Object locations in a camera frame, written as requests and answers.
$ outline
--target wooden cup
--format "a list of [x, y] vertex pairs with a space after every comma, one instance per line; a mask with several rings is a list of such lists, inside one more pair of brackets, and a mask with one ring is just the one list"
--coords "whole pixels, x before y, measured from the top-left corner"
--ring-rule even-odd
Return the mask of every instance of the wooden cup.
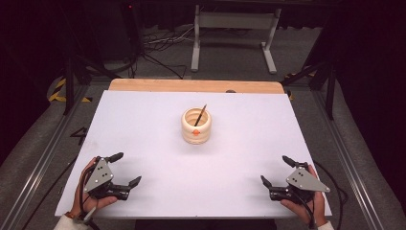
[[202, 109], [198, 107], [191, 108], [182, 115], [181, 119], [183, 138], [185, 141], [195, 145], [209, 140], [212, 130], [212, 116], [207, 110], [203, 112], [197, 126], [194, 126], [201, 111]]

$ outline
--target metal stand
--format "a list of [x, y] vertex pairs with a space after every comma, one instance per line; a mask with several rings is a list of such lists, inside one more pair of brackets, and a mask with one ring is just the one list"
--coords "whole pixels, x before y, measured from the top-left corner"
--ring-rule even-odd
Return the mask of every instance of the metal stand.
[[276, 74], [274, 60], [269, 48], [274, 38], [280, 18], [281, 9], [275, 13], [234, 13], [234, 12], [205, 12], [200, 11], [197, 5], [194, 13], [194, 44], [192, 54], [192, 72], [199, 69], [200, 56], [200, 27], [206, 28], [236, 28], [236, 29], [258, 29], [269, 30], [268, 39], [261, 43], [261, 49], [265, 56], [269, 73]]

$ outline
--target hand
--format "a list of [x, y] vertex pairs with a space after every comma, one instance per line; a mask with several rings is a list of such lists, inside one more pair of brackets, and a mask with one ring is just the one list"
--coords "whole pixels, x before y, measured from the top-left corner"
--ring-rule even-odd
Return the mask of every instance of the hand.
[[[79, 201], [80, 181], [83, 178], [84, 172], [86, 171], [86, 169], [90, 168], [95, 163], [95, 161], [96, 161], [96, 158], [93, 158], [89, 162], [89, 164], [87, 164], [87, 166], [84, 168], [84, 170], [81, 172], [79, 184], [78, 184], [76, 192], [75, 192], [74, 204], [73, 204], [71, 212], [70, 212], [75, 217], [78, 217], [80, 214], [80, 201]], [[89, 197], [89, 194], [83, 193], [83, 201], [84, 201], [83, 211], [88, 213], [96, 206], [97, 206], [96, 210], [99, 210], [107, 205], [115, 203], [117, 201], [117, 198], [115, 196], [108, 196], [108, 197], [97, 200], [96, 198]]]
[[[314, 172], [313, 167], [311, 165], [308, 166], [308, 170], [314, 177], [317, 178], [316, 172]], [[315, 192], [313, 200], [307, 203], [307, 206], [310, 210], [313, 210], [313, 202], [314, 202], [314, 219], [316, 220], [316, 224], [318, 227], [327, 223], [326, 216], [325, 216], [325, 198], [323, 197], [321, 192]], [[288, 208], [290, 211], [298, 215], [298, 217], [306, 224], [310, 223], [310, 216], [307, 213], [306, 208], [303, 205], [296, 204], [290, 200], [283, 199], [281, 200], [281, 205]]]

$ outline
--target sleeve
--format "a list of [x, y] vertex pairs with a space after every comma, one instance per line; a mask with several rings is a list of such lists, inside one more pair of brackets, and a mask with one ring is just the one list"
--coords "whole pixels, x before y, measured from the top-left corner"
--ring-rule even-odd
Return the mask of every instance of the sleeve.
[[75, 223], [71, 218], [62, 215], [54, 230], [87, 230], [87, 225]]
[[320, 226], [317, 228], [318, 230], [334, 230], [334, 228], [331, 225], [331, 222], [328, 221], [326, 224]]

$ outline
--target white tabletop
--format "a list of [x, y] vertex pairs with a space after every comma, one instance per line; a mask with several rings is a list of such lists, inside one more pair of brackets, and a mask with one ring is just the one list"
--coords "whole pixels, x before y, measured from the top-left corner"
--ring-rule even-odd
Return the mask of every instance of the white tabletop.
[[[182, 138], [181, 116], [204, 104], [213, 118], [211, 137], [192, 145]], [[120, 151], [124, 157], [109, 164], [113, 183], [143, 178], [127, 201], [100, 210], [98, 217], [293, 217], [271, 201], [260, 176], [285, 187], [294, 169], [283, 155], [313, 164], [284, 94], [104, 91], [56, 216], [72, 207], [87, 163]], [[331, 215], [328, 202], [326, 215]]]

